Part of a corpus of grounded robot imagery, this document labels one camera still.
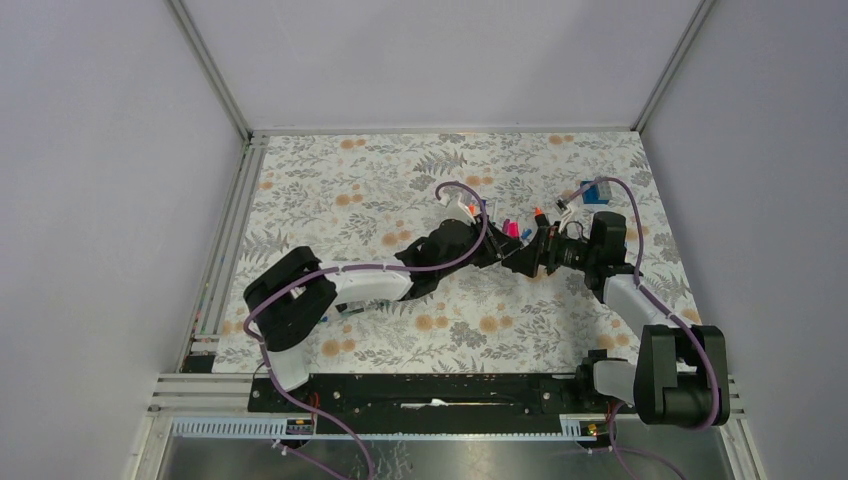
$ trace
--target white wall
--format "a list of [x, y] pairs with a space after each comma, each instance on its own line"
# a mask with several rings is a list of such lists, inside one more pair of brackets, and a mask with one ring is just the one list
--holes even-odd
[[698, 0], [189, 0], [254, 128], [628, 126]]
[[239, 148], [163, 1], [0, 4], [0, 478], [118, 478]]
[[848, 2], [719, 2], [645, 135], [771, 479], [844, 478]]

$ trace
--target workstation enclosure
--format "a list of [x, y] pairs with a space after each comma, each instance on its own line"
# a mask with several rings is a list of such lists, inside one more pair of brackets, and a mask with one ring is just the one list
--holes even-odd
[[[0, 476], [322, 478], [266, 448], [264, 431], [248, 432], [285, 416], [247, 411], [259, 352], [240, 336], [245, 312], [232, 299], [301, 239], [347, 239], [345, 252], [369, 260], [426, 234], [429, 213], [386, 206], [397, 197], [376, 177], [345, 179], [373, 162], [405, 165], [395, 183], [421, 187], [410, 187], [410, 202], [442, 178], [426, 162], [455, 164], [448, 174], [484, 196], [512, 194], [519, 187], [500, 186], [515, 177], [530, 192], [522, 203], [550, 196], [534, 174], [566, 178], [562, 191], [598, 170], [637, 182], [653, 222], [639, 233], [656, 256], [648, 280], [687, 318], [724, 332], [732, 415], [706, 433], [623, 416], [622, 443], [663, 455], [690, 479], [841, 470], [841, 429], [829, 425], [816, 442], [806, 431], [845, 391], [820, 368], [839, 364], [848, 338], [833, 287], [848, 267], [839, 208], [848, 200], [844, 2], [127, 3], [0, 9], [0, 198], [11, 207], [0, 274]], [[554, 170], [566, 160], [573, 171]], [[531, 163], [533, 173], [523, 170]], [[327, 187], [330, 176], [342, 179], [338, 188]], [[305, 197], [326, 187], [326, 215], [280, 220], [291, 209], [274, 202], [288, 183]], [[343, 232], [356, 209], [379, 211], [391, 228]], [[528, 307], [559, 302], [553, 316], [597, 313], [565, 275], [516, 295]], [[403, 317], [408, 331], [385, 339], [363, 320], [325, 328], [310, 347], [315, 371], [573, 364], [534, 356], [538, 340], [513, 333], [522, 305], [491, 301], [492, 314], [472, 320], [483, 304], [461, 296], [468, 285], [460, 277]], [[635, 358], [638, 332], [610, 316], [587, 322], [597, 331], [584, 343], [553, 351]], [[454, 327], [469, 336], [456, 340]], [[418, 337], [392, 343], [410, 335]], [[456, 347], [411, 361], [440, 338]], [[488, 353], [471, 346], [483, 339]], [[509, 359], [495, 355], [496, 342], [530, 347]], [[573, 426], [578, 439], [580, 420], [564, 419], [563, 431]], [[381, 459], [377, 478], [627, 478], [612, 455], [562, 457], [568, 439], [369, 445]], [[38, 460], [42, 450], [53, 461]], [[353, 442], [326, 441], [313, 453], [364, 478]], [[632, 463], [642, 478], [674, 478], [662, 465]]]

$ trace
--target floral pattern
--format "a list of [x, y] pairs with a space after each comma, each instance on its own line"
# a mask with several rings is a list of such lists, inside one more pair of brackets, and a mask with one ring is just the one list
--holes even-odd
[[[225, 309], [214, 372], [252, 372], [259, 348], [241, 330], [244, 288], [286, 252], [310, 246], [324, 260], [391, 258], [443, 220], [433, 198], [460, 180], [487, 199], [496, 224], [532, 227], [534, 208], [555, 212], [561, 194], [599, 175], [633, 188], [644, 223], [646, 281], [677, 311], [700, 321], [639, 136], [394, 134], [272, 137]], [[627, 197], [587, 205], [579, 220], [610, 209], [628, 218], [628, 259], [639, 232]], [[582, 276], [561, 268], [535, 278], [500, 266], [468, 267], [431, 295], [328, 312], [305, 340], [313, 372], [557, 372], [587, 350], [635, 361], [638, 339], [599, 304]]]

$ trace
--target floral tablecloth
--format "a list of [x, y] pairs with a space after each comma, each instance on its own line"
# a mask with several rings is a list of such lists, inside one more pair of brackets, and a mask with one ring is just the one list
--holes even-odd
[[[492, 204], [495, 223], [533, 227], [535, 207], [598, 175], [628, 182], [644, 224], [647, 282], [699, 322], [639, 136], [629, 132], [279, 136], [270, 139], [225, 308], [213, 372], [252, 372], [259, 348], [242, 332], [244, 288], [286, 252], [312, 247], [322, 260], [389, 259], [443, 220], [433, 197], [460, 180]], [[608, 206], [628, 218], [629, 260], [637, 233], [627, 197]], [[530, 279], [498, 266], [462, 269], [430, 297], [331, 315], [307, 338], [310, 371], [559, 372], [595, 348], [635, 362], [638, 339], [600, 305], [581, 274], [560, 268]]]

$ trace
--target blue eraser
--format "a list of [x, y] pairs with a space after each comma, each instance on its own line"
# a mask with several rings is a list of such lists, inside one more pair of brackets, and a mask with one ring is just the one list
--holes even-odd
[[[587, 183], [591, 183], [591, 182], [592, 182], [591, 180], [582, 181], [582, 182], [580, 182], [580, 186], [582, 187], [583, 185], [586, 185]], [[598, 191], [597, 185], [592, 185], [591, 187], [589, 187], [588, 190], [583, 192], [583, 203], [585, 203], [587, 205], [590, 205], [590, 204], [606, 205], [606, 204], [609, 203], [609, 199], [608, 198], [605, 199], [600, 195], [600, 192]]]

